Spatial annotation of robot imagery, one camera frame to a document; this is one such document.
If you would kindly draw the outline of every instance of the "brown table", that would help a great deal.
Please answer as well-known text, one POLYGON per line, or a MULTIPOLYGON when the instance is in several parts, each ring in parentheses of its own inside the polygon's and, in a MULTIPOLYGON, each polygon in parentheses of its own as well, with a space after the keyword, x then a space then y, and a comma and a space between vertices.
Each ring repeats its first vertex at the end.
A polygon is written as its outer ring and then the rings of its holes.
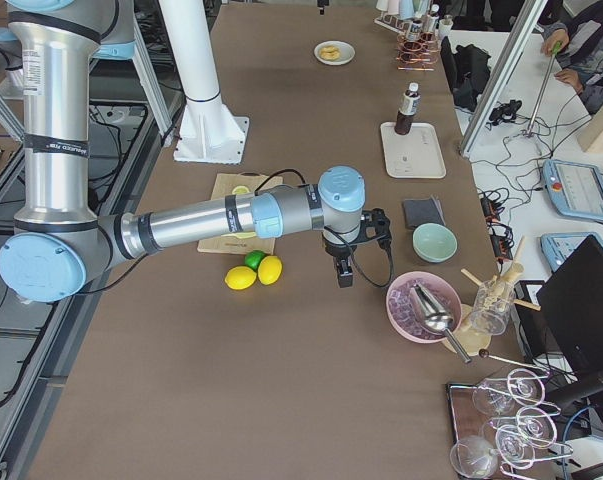
MULTIPOLYGON (((427 270, 471 303, 467 267, 496 273, 470 166, 445 78, 402 72, 396 38, 365 8, 225 5, 213 30, 224 102, 251 126, 239 166, 183 164, 164 151, 140 211, 206 200, 218 172, 293 167, 317 181, 332 165, 359 170, 366 208, 393 220, 396 273, 427 270), (351 43, 342 67, 320 64, 314 46, 351 43), (421 84, 419 121, 436 126, 443 180, 385 172, 379 125, 392 121, 409 81, 421 84), (458 253, 419 260, 400 201, 436 194, 458 253)), ((464 365, 442 345, 399 336, 385 292, 355 276, 339 289, 318 232, 277 240, 281 280, 243 292, 223 284, 241 257, 196 245, 144 261, 104 295, 31 469, 32 479, 455 478, 449 465, 446 382, 476 382, 498 368, 464 365)), ((366 272, 387 275, 383 252, 357 251, 366 272)), ((492 351, 517 356, 513 332, 492 351)))

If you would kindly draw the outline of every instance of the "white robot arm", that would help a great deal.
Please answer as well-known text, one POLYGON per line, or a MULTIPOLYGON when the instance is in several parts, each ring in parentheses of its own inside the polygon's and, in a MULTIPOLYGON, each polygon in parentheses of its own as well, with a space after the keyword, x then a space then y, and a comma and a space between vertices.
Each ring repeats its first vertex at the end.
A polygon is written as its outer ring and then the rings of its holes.
POLYGON ((268 238, 322 230, 341 286, 352 283, 354 245, 377 240, 389 251, 389 221, 382 210, 362 210, 363 179, 345 166, 316 185, 97 218, 87 205, 88 62, 104 49, 109 58, 132 56, 132 1, 9 4, 10 29, 23 46, 26 201, 16 235, 0 250, 0 274, 22 297, 61 300, 126 260, 231 232, 268 238))

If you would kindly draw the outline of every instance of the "metal post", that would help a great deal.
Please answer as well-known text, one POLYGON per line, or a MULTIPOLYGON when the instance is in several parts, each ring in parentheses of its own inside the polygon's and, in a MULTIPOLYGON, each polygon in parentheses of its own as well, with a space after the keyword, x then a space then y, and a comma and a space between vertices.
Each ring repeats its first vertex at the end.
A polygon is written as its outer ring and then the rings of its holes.
POLYGON ((526 0, 523 5, 461 141, 460 152, 464 157, 470 156, 474 142, 521 58, 528 37, 534 29, 539 15, 543 12, 546 2, 547 0, 526 0))
POLYGON ((17 142, 23 142, 24 128, 21 121, 10 110, 0 95, 0 124, 6 132, 17 142))
POLYGON ((152 68, 150 55, 148 55, 148 50, 145 48, 145 41, 143 40, 143 35, 141 35, 141 29, 139 28, 136 19, 134 21, 134 42, 136 48, 134 49, 132 62, 134 63, 134 68, 141 81, 141 86, 145 91, 145 96, 148 99, 150 108, 152 109, 152 114, 157 121, 159 133, 161 133, 162 137, 165 136, 165 142, 162 145, 165 147, 170 145, 174 138, 173 132, 169 131, 172 126, 172 120, 170 119, 168 107, 165 104, 165 98, 161 93, 159 81, 152 68))

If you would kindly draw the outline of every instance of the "computer monitor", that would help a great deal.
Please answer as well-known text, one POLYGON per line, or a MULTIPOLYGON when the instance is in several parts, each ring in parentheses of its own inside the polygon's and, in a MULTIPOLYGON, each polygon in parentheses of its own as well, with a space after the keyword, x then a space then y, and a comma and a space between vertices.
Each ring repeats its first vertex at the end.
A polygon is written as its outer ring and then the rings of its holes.
MULTIPOLYGON (((596 391, 593 387, 603 376, 603 247, 594 236, 588 236, 552 274, 537 298, 582 391, 596 391)), ((603 422, 603 388, 598 390, 602 391, 588 398, 603 422)))

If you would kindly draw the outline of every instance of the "green bowl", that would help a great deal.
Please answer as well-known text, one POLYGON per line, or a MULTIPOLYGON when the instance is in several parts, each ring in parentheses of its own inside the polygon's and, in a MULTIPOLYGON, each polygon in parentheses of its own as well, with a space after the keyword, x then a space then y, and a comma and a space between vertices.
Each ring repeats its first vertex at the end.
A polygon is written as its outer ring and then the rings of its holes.
POLYGON ((412 236, 412 246, 426 262, 444 262, 457 251, 457 239, 450 229, 438 223, 419 225, 412 236))

